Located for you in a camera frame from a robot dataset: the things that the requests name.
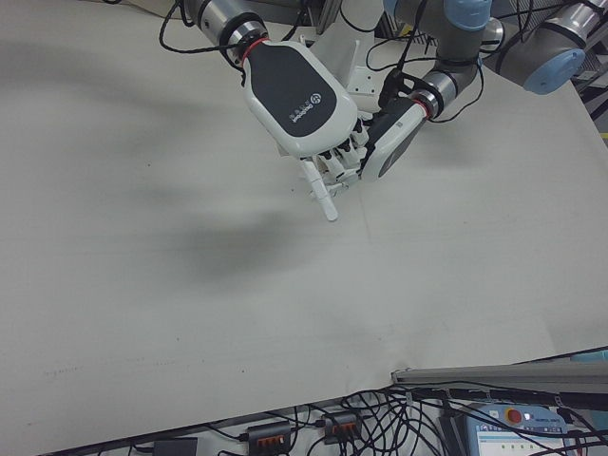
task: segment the red emergency stop button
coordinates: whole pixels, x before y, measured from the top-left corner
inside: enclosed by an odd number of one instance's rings
[[[515,410],[514,408],[508,408],[505,410],[504,415],[506,417],[506,421],[513,425],[518,425],[522,422],[522,414],[519,410]]]

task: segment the gray robot arm segment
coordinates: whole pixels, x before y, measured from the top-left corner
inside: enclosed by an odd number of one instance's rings
[[[579,69],[587,35],[606,7],[608,0],[565,7],[524,36],[515,26],[493,20],[485,39],[494,35],[500,44],[485,58],[484,65],[528,91],[551,93]]]
[[[401,0],[394,5],[400,20],[414,24],[423,14],[418,29],[437,39],[437,63],[411,97],[428,108],[429,116],[439,116],[444,108],[475,79],[479,51],[489,19],[489,0]]]

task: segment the black palm pad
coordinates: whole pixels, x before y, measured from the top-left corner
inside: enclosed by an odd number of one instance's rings
[[[260,43],[248,60],[254,95],[289,135],[311,135],[332,117],[335,92],[297,50]]]

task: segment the blue joint cap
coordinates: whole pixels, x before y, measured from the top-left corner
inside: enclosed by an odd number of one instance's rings
[[[551,93],[567,83],[585,60],[581,49],[566,50],[536,69],[525,80],[523,88],[539,95]]]
[[[384,11],[394,17],[398,0],[384,0]]]
[[[466,31],[485,29],[491,9],[492,0],[444,0],[447,20],[452,26]]]

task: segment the control panel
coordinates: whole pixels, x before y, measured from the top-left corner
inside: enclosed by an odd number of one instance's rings
[[[563,418],[543,407],[486,405],[478,411],[489,415],[484,416],[487,420],[491,417],[491,421],[498,420],[521,430],[547,434],[564,434],[568,430]],[[553,449],[569,445],[561,437],[528,436],[535,441],[533,443],[513,431],[471,417],[466,418],[466,432],[469,456],[529,456],[544,450],[538,444]]]

